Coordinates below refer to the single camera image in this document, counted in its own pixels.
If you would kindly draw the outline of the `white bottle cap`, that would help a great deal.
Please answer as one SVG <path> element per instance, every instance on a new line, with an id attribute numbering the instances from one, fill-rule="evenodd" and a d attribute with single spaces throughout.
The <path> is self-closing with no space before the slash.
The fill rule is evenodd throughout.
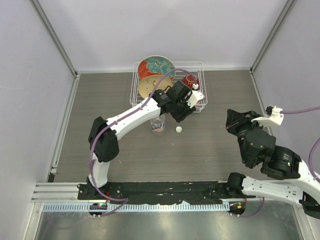
<path id="1" fill-rule="evenodd" d="M 181 133 L 182 132 L 182 127 L 181 126 L 177 126 L 175 128 L 175 130 L 176 130 L 177 133 Z"/>

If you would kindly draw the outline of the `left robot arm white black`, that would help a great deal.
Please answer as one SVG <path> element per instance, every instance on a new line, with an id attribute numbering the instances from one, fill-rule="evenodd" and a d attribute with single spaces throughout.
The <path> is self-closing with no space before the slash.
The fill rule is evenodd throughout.
<path id="1" fill-rule="evenodd" d="M 154 90 L 140 104 L 117 116 L 96 118 L 88 138 L 89 194 L 97 200 L 106 195 L 110 162 L 120 152 L 118 142 L 122 137 L 144 122 L 163 114 L 170 114 L 179 123 L 196 110 L 196 105 L 203 98 L 198 84 L 188 87 L 182 81 L 177 81 L 167 91 Z"/>

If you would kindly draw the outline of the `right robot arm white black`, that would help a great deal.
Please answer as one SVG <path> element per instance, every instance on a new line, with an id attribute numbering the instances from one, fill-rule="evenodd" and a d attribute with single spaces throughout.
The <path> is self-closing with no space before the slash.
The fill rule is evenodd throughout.
<path id="1" fill-rule="evenodd" d="M 233 198 L 263 197 L 281 201 L 312 218 L 320 217 L 320 176 L 291 149 L 276 144 L 276 137 L 264 127 L 280 126 L 284 116 L 291 114 L 276 106 L 268 106 L 267 116 L 255 111 L 227 110 L 225 129 L 236 136 L 242 163 L 250 169 L 261 166 L 260 172 L 286 185 L 257 180 L 232 172 L 226 183 L 226 193 Z"/>

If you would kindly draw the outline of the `red teal floral plate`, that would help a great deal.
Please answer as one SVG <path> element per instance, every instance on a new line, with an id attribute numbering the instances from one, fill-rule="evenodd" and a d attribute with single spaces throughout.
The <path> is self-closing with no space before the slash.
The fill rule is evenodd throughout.
<path id="1" fill-rule="evenodd" d="M 164 75 L 174 68 L 173 62 L 168 58 L 160 55 L 152 55 L 146 57 L 139 63 L 137 73 L 140 79 L 143 79 L 154 75 Z"/>

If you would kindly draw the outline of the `red bowl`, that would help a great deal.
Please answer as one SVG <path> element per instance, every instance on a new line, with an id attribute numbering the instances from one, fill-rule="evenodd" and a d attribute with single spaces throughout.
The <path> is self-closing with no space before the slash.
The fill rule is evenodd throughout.
<path id="1" fill-rule="evenodd" d="M 186 76 L 183 77 L 183 79 L 181 80 L 185 85 L 187 85 L 190 89 L 193 88 L 193 84 L 195 83 L 196 80 L 196 84 L 199 86 L 200 82 L 199 79 L 196 75 L 192 75 L 192 74 L 188 74 Z"/>

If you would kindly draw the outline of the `beige bird plate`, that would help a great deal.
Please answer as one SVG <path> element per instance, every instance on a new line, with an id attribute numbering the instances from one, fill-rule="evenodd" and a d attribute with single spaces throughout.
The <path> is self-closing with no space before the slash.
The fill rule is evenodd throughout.
<path id="1" fill-rule="evenodd" d="M 143 99 L 147 98 L 162 77 L 162 75 L 152 75 L 141 79 L 137 86 L 138 93 L 140 94 L 140 96 Z M 166 92 L 168 90 L 167 88 L 170 88 L 172 86 L 172 80 L 168 77 L 165 77 L 158 85 L 157 90 L 162 90 Z"/>

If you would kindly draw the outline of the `clear plastic water bottle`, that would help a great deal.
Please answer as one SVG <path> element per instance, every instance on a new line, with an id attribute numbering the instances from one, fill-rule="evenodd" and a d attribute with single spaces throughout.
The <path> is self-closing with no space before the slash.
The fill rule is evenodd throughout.
<path id="1" fill-rule="evenodd" d="M 163 132 L 165 128 L 166 117 L 164 114 L 154 117 L 150 120 L 151 130 L 153 132 Z"/>

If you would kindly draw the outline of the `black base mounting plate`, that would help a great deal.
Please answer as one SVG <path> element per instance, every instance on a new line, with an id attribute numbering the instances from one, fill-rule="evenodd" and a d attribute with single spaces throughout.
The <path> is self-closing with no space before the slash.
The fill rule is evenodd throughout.
<path id="1" fill-rule="evenodd" d="M 179 205 L 183 201 L 205 205 L 246 197 L 240 190 L 232 190 L 227 183 L 219 181 L 108 182 L 99 190 L 116 205 L 125 199 L 129 205 Z"/>

